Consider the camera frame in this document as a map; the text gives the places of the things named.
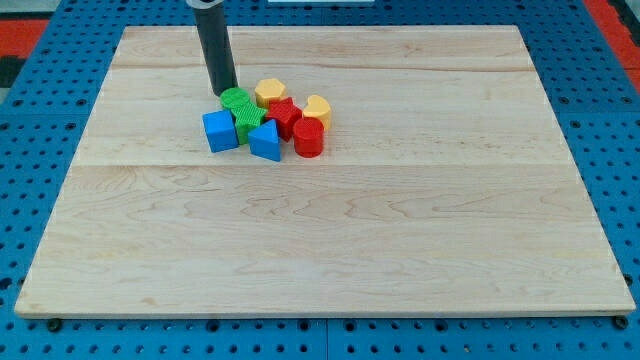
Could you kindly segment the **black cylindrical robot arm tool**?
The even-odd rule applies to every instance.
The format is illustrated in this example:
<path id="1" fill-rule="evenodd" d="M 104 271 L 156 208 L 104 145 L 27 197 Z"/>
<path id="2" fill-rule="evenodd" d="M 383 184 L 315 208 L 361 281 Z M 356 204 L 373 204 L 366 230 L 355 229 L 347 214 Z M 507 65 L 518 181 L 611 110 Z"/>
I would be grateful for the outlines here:
<path id="1" fill-rule="evenodd" d="M 216 96 L 237 86 L 223 0 L 187 0 L 195 17 L 212 90 Z"/>

